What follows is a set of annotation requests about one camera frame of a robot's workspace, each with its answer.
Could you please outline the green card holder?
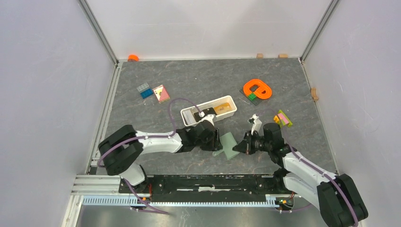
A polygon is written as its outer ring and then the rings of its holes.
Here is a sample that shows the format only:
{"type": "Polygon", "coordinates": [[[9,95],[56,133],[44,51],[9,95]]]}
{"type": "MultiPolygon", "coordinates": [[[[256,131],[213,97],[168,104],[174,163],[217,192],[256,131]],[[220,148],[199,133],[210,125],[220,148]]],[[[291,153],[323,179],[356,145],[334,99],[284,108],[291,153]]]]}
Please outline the green card holder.
{"type": "Polygon", "coordinates": [[[231,132],[228,132],[220,137],[221,145],[223,146],[221,150],[213,151],[213,157],[217,157],[218,155],[224,153],[227,160],[233,159],[235,156],[240,154],[238,151],[234,151],[233,147],[237,145],[237,142],[231,132]]]}

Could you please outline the white rectangular tray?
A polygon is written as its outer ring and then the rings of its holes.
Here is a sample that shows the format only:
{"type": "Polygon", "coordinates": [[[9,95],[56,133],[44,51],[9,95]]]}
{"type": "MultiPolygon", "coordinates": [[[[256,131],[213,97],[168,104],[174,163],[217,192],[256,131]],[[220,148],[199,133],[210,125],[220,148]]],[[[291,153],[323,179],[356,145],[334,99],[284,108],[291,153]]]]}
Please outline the white rectangular tray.
{"type": "MultiPolygon", "coordinates": [[[[197,107],[204,113],[204,117],[213,115],[213,122],[231,117],[237,111],[236,104],[231,96],[214,99],[199,104],[197,107]]],[[[184,108],[180,113],[185,126],[196,125],[202,120],[200,112],[195,106],[184,108]]]]}

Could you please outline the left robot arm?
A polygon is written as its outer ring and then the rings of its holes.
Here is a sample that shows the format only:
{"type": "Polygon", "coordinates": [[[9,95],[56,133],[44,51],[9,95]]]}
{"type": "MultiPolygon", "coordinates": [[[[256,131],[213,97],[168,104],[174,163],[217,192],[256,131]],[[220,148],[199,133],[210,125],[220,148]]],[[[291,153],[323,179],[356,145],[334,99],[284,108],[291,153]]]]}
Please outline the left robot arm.
{"type": "Polygon", "coordinates": [[[151,153],[184,153],[194,148],[218,151],[223,148],[219,131],[209,121],[187,126],[165,133],[137,131],[125,125],[98,145],[101,157],[98,165],[108,175],[118,175],[127,181],[136,192],[148,188],[148,179],[143,167],[135,161],[140,155],[151,153]]]}

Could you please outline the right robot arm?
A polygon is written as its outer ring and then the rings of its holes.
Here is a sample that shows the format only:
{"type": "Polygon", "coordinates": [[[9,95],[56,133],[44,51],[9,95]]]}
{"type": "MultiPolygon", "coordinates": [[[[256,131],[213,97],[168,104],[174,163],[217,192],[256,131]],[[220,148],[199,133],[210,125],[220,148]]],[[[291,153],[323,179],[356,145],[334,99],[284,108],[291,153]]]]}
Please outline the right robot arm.
{"type": "Polygon", "coordinates": [[[283,138],[281,127],[266,123],[263,135],[247,131],[234,151],[254,154],[267,152],[280,166],[273,187],[279,193],[292,191],[315,206],[329,227],[356,227],[368,217],[368,210],[353,181],[347,174],[337,175],[305,158],[283,138]]]}

